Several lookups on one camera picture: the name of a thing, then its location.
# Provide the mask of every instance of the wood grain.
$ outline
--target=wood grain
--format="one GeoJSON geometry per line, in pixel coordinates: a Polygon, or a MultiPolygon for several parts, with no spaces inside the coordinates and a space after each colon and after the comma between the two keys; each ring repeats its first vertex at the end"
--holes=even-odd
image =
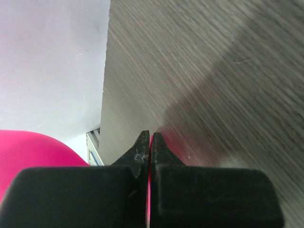
{"type": "Polygon", "coordinates": [[[304,0],[112,0],[100,155],[161,131],[192,165],[258,168],[304,227],[304,0]]]}

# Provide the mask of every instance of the white floor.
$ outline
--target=white floor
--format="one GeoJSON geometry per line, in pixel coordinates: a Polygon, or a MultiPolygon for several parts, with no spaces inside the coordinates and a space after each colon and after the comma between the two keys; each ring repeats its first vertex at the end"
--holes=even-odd
{"type": "Polygon", "coordinates": [[[63,143],[75,151],[83,160],[88,162],[86,150],[86,134],[79,135],[71,140],[63,141],[63,143]]]}

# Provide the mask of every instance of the pink chair seat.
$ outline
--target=pink chair seat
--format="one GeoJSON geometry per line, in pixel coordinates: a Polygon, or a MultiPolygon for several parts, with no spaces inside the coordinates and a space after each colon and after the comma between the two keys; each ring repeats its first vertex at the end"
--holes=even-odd
{"type": "Polygon", "coordinates": [[[33,132],[0,130],[0,203],[14,177],[29,167],[88,164],[63,143],[33,132]]]}

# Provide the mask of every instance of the wooden panel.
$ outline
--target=wooden panel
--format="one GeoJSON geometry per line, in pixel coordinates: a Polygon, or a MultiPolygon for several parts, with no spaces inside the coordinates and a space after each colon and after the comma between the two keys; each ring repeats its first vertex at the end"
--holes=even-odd
{"type": "Polygon", "coordinates": [[[112,0],[100,155],[161,131],[193,165],[251,167],[304,226],[304,1],[112,0]]]}

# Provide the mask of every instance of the gray wooden surface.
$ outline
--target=gray wooden surface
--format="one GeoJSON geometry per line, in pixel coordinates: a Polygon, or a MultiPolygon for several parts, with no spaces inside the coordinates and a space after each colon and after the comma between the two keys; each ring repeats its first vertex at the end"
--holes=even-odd
{"type": "Polygon", "coordinates": [[[251,167],[304,227],[304,0],[112,0],[100,155],[163,132],[193,165],[251,167]]]}

